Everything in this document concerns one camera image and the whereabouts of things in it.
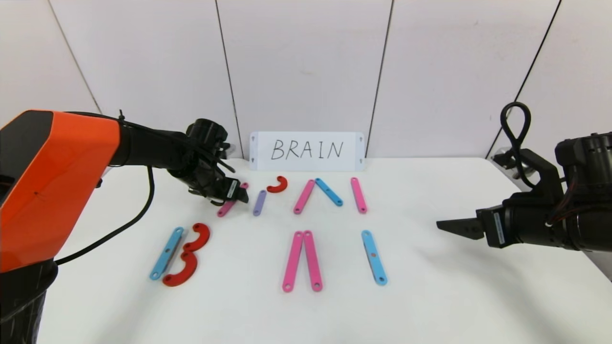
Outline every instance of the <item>panel seam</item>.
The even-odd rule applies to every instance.
[[[229,93],[231,93],[231,103],[234,108],[234,118],[236,119],[236,130],[238,131],[238,142],[240,142],[240,151],[242,153],[242,158],[244,159],[244,148],[242,147],[242,136],[240,135],[240,125],[238,124],[238,113],[236,112],[236,100],[234,98],[234,88],[231,84],[231,76],[230,76],[230,64],[228,62],[228,53],[225,50],[225,39],[223,38],[223,28],[221,27],[221,15],[219,14],[219,4],[217,0],[215,0],[215,7],[217,8],[217,19],[219,21],[219,33],[221,33],[221,44],[223,45],[223,56],[225,57],[225,68],[228,72],[228,81],[229,81]]]
[[[87,82],[87,79],[85,79],[85,74],[83,74],[83,70],[81,70],[81,66],[78,64],[77,58],[75,57],[75,54],[72,51],[70,44],[68,43],[68,39],[66,38],[64,28],[62,28],[62,25],[59,23],[58,15],[55,13],[55,9],[53,8],[53,4],[51,3],[51,0],[47,0],[47,4],[49,5],[49,8],[51,8],[51,13],[53,13],[53,18],[55,18],[55,22],[58,24],[59,32],[62,33],[62,37],[64,38],[64,42],[66,43],[66,46],[68,47],[68,51],[70,52],[72,60],[74,61],[76,65],[76,69],[81,75],[81,79],[83,79],[83,82],[85,83],[85,87],[87,87],[87,91],[89,92],[89,95],[91,96],[91,99],[94,101],[95,108],[98,110],[98,113],[102,114],[102,111],[100,110],[100,105],[98,105],[98,101],[95,99],[94,93],[91,91],[91,88],[89,87],[89,83]]]
[[[521,95],[521,91],[523,90],[523,87],[525,86],[525,83],[527,82],[527,79],[529,78],[529,75],[531,74],[531,70],[536,64],[537,57],[540,55],[540,51],[542,50],[542,47],[544,46],[544,41],[546,41],[546,38],[548,37],[548,33],[550,32],[550,28],[553,25],[554,18],[557,16],[557,12],[559,11],[559,7],[561,6],[561,1],[562,0],[559,0],[559,2],[557,3],[557,8],[555,8],[554,10],[553,17],[550,18],[550,23],[548,24],[548,27],[546,28],[546,32],[544,33],[544,37],[542,37],[542,41],[540,42],[540,46],[538,47],[535,53],[534,59],[531,61],[531,65],[529,66],[529,70],[527,70],[527,74],[525,75],[525,78],[523,79],[523,83],[521,84],[521,87],[518,89],[517,96],[514,97],[514,102],[518,101],[518,98]],[[512,109],[510,109],[510,111],[506,113],[506,119],[510,116],[510,113],[512,113]],[[493,143],[491,143],[491,147],[489,147],[489,150],[487,154],[485,155],[485,159],[489,158],[489,154],[491,154],[491,151],[493,150],[493,146],[495,146],[495,143],[499,139],[499,134],[501,134],[501,125],[499,126],[497,135],[495,135],[495,139],[493,139]]]

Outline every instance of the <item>wall panel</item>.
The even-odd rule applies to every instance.
[[[240,153],[214,1],[51,0],[105,115],[183,132],[218,122]]]
[[[390,0],[218,2],[245,156],[257,130],[370,130]]]
[[[558,0],[396,0],[369,157],[484,157]]]

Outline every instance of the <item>purple plastic bar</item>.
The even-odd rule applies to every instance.
[[[361,192],[361,186],[359,185],[359,179],[351,178],[351,186],[353,187],[353,194],[355,195],[355,202],[357,203],[357,211],[361,214],[368,212],[368,206],[365,205],[364,194]]]
[[[301,214],[302,211],[304,210],[304,206],[306,205],[306,202],[308,201],[308,198],[310,197],[310,193],[312,192],[312,189],[315,187],[315,180],[314,179],[310,179],[307,183],[306,186],[304,187],[304,191],[302,191],[302,194],[300,195],[300,198],[297,199],[297,203],[296,206],[293,207],[293,213],[294,214]]]
[[[242,187],[243,189],[247,189],[248,183],[242,183],[240,187]],[[219,217],[225,216],[228,213],[228,211],[230,211],[230,209],[234,206],[234,204],[236,204],[236,202],[234,201],[225,202],[225,204],[222,205],[221,209],[219,209],[219,211],[217,212],[217,216]]]
[[[304,231],[304,249],[306,249],[306,260],[308,261],[308,273],[312,290],[321,291],[323,281],[319,270],[319,260],[316,259],[315,240],[311,231]]]
[[[267,191],[262,190],[259,192],[259,196],[257,196],[257,202],[255,202],[255,209],[253,209],[253,215],[259,216],[261,215],[261,208],[264,207],[264,201],[266,200]]]
[[[285,270],[285,278],[283,279],[283,291],[289,293],[293,290],[293,285],[296,281],[297,264],[300,261],[300,253],[302,253],[302,236],[300,231],[293,234],[293,243],[289,252],[289,261],[287,261],[287,270]]]

